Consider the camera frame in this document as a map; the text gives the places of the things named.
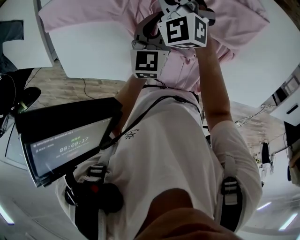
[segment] white t-shirt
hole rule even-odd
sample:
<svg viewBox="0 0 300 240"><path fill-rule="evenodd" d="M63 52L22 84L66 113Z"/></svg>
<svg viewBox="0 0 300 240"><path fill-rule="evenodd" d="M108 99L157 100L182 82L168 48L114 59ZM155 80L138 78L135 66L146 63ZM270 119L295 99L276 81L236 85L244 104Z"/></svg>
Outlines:
<svg viewBox="0 0 300 240"><path fill-rule="evenodd" d="M190 92L145 88L127 126L165 95L181 96L199 105ZM211 144L212 148L205 139L195 106L172 98L154 106L121 137L110 157L110 182L116 184L123 194L124 206L119 212L108 215L109 234L114 239L134 239L152 200L172 188L184 189L195 209L214 218L217 193L223 180L221 159L225 153L235 158L237 179L246 193L243 225L256 209L262 194L256 162L231 121L220 122L212 129Z"/></svg>

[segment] wire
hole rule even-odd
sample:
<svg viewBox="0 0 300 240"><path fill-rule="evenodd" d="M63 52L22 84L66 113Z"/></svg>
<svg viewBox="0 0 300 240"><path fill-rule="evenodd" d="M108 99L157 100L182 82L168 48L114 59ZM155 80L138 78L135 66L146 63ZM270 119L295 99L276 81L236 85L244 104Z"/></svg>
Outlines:
<svg viewBox="0 0 300 240"><path fill-rule="evenodd" d="M40 69L33 75L33 77L28 81L28 83L25 85L24 88L27 87L27 85L31 82L31 80L36 76L36 74L41 70L42 68L40 67Z"/></svg>
<svg viewBox="0 0 300 240"><path fill-rule="evenodd" d="M6 75L6 76L9 76L10 79L13 81L13 84L14 84L14 87L15 87L15 82L14 82L13 78L12 78L10 75L7 75L7 74L5 74L5 73L1 73L0 75Z"/></svg>
<svg viewBox="0 0 300 240"><path fill-rule="evenodd" d="M120 135L118 135L117 137L115 137L114 139L112 139L111 141L109 142L106 142L102 145L101 147L101 150L105 150L107 148L109 148L110 146L116 144L118 142L118 140L125 134L127 133L128 131L130 131L132 128L134 128L144 117L145 115L156 105L158 104L159 102L167 99L167 98L173 98L175 99L176 101L178 102L181 102L181 103L189 103L191 105L193 105L197 111L199 112L199 114L201 115L200 113L200 110L198 108L198 106L195 104L195 103L192 103L188 100L186 100L185 98L183 97L180 97L180 96L177 96L177 95L174 95L174 96L171 96L171 95L165 95L165 96L161 96L159 97L154 103L152 103L152 105L146 110L144 111L138 118L136 118L129 127L127 127L123 132L120 133Z"/></svg>
<svg viewBox="0 0 300 240"><path fill-rule="evenodd" d="M165 83L162 82L161 80L158 80L158 79L154 79L154 80L162 84L161 89L166 89L167 88L167 86L165 85Z"/></svg>
<svg viewBox="0 0 300 240"><path fill-rule="evenodd" d="M286 132L283 134L283 142L284 142L284 144L285 144L285 135L286 135ZM285 153L286 153L286 157L287 157L287 164L288 164L288 166L290 165L290 162L289 162L289 155L288 155L288 153L287 153L287 146L286 146L286 144L285 144Z"/></svg>
<svg viewBox="0 0 300 240"><path fill-rule="evenodd" d="M91 96L89 96L89 95L86 94L86 91L85 91L85 88L86 88L85 79L83 78L82 80L83 80L83 82L84 82L84 89L83 89L83 90L84 90L85 95L86 95L87 97L91 98L91 99L95 99L95 98L93 98L93 97L91 97Z"/></svg>
<svg viewBox="0 0 300 240"><path fill-rule="evenodd" d="M254 114L252 116L248 116L248 117L242 118L242 119L236 121L235 124L238 125L241 128L245 124L249 123L252 120L253 117L255 117L255 116L257 116L259 114L262 114L262 113L264 113L264 112L267 111L267 110L264 111L264 109L273 108L273 107L275 107L275 106L274 105L266 106L266 104L262 104L261 105L262 109L258 113Z"/></svg>

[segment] black cable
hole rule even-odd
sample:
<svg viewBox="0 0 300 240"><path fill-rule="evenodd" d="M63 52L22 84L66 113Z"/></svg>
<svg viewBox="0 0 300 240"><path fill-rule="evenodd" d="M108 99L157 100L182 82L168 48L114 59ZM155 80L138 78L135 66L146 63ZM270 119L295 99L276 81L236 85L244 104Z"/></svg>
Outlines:
<svg viewBox="0 0 300 240"><path fill-rule="evenodd" d="M286 132L283 133L283 142L284 142L284 144L285 144L285 135L286 135ZM286 144L285 144L285 153L286 153L286 157L287 157L287 164L289 165L290 164L290 161L289 161L290 159L289 159L289 155L288 155L288 152L287 152L288 148L290 148L290 147L286 146Z"/></svg>
<svg viewBox="0 0 300 240"><path fill-rule="evenodd" d="M235 124L239 123L237 125L241 128L245 124L249 123L252 120L253 117L255 117L255 116L257 116L257 115L259 115L261 113L265 113L267 110L264 111L264 109L271 108L271 107L275 107L275 106L274 105L268 105L268 106L266 106L266 104L263 103L261 105L261 110L258 113L254 114L252 116L248 116L248 117L242 118L240 120L237 120L237 121L235 121Z"/></svg>
<svg viewBox="0 0 300 240"><path fill-rule="evenodd" d="M10 79L13 81L13 84L14 84L14 87L15 87L15 82L14 82L13 78L10 75L0 74L0 77L1 77L0 80L3 81L3 75L9 76ZM0 137L5 133L6 128L8 126L9 114L10 114L10 112L7 114L6 118L4 119L5 122L3 122L2 125L0 125Z"/></svg>
<svg viewBox="0 0 300 240"><path fill-rule="evenodd" d="M162 82L161 80L158 80L158 79L154 79L154 80L162 84L161 89L166 89L167 88L167 86L165 85L165 83Z"/></svg>
<svg viewBox="0 0 300 240"><path fill-rule="evenodd" d="M202 107L202 114L201 114L201 123L204 122L204 107Z"/></svg>
<svg viewBox="0 0 300 240"><path fill-rule="evenodd" d="M31 80L36 76L36 74L41 70L42 68L40 67L40 69L33 75L33 77L29 80L29 82L25 85L24 88L27 87L27 85L31 82Z"/></svg>
<svg viewBox="0 0 300 240"><path fill-rule="evenodd" d="M134 128L143 118L144 116L156 105L158 104L160 101L166 99L166 98L174 98L176 101L181 102L181 103L189 103L191 105L193 105L194 107L197 108L197 111L200 113L199 108L197 107L196 104L184 99L183 97L179 97L177 95L175 96L171 96L171 95L167 95L167 96L161 96L160 98L158 98L146 111L144 111L136 120L133 121L133 123L126 128L119 136L115 137L114 139L112 139L109 142L106 142L105 144L102 145L101 150L105 150L108 149L109 147L111 147L112 145L116 144L118 142L118 140L129 130L131 130L132 128Z"/></svg>
<svg viewBox="0 0 300 240"><path fill-rule="evenodd" d="M83 89L83 90L84 90L85 95L86 95L87 97L91 98L91 99L95 99L95 98L93 98L93 97L91 97L91 96L89 96L89 95L86 94L86 91L85 91L85 88L86 88L85 79L83 78L82 80L83 80L83 82L84 82L84 89Z"/></svg>

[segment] person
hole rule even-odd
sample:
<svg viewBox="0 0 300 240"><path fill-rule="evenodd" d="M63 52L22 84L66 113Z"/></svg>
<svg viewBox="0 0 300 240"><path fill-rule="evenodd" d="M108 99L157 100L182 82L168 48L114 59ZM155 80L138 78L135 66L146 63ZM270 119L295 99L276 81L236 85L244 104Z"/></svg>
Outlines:
<svg viewBox="0 0 300 240"><path fill-rule="evenodd" d="M203 134L200 106L193 93L164 88L159 82L147 86L146 79L131 76L115 97L123 105L123 115L114 136L161 96L180 96L195 105L165 99L114 145L108 164L109 182L119 188L124 205L107 216L111 239L239 239L213 220L224 176L222 165L228 156L236 162L236 178L245 192L239 227L249 220L260 201L258 168L232 120L209 34L207 47L195 50L211 146ZM65 186L60 180L56 192L70 214L63 197Z"/></svg>
<svg viewBox="0 0 300 240"><path fill-rule="evenodd" d="M262 165L259 167L259 173L261 176L262 187L265 185L268 178L273 174L274 157L275 157L275 155L272 154L271 160L270 160L269 144L266 142L262 142Z"/></svg>

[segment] backpack strap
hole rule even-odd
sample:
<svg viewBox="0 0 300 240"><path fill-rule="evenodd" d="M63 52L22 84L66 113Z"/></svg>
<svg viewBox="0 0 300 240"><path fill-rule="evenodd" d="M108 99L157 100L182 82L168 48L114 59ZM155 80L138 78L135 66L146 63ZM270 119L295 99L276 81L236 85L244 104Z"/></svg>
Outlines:
<svg viewBox="0 0 300 240"><path fill-rule="evenodd" d="M107 174L109 158L113 154L115 147L112 146L103 151L101 158L97 164L88 168L86 176L82 176L83 184L98 186L103 184ZM86 204L78 206L76 196L73 195L72 189L67 186L65 189L65 200L73 211L73 222L78 230L88 240L106 240L106 213L94 204Z"/></svg>
<svg viewBox="0 0 300 240"><path fill-rule="evenodd" d="M215 221L223 227L235 231L242 213L243 196L236 179L234 157L225 154L224 178L217 196Z"/></svg>

